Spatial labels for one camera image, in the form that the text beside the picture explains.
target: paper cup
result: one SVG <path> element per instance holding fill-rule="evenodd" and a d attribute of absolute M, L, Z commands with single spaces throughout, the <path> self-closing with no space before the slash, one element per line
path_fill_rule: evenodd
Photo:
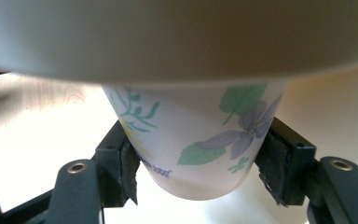
<path fill-rule="evenodd" d="M 249 173 L 286 84 L 104 90 L 156 183 L 180 198 L 209 200 Z"/>

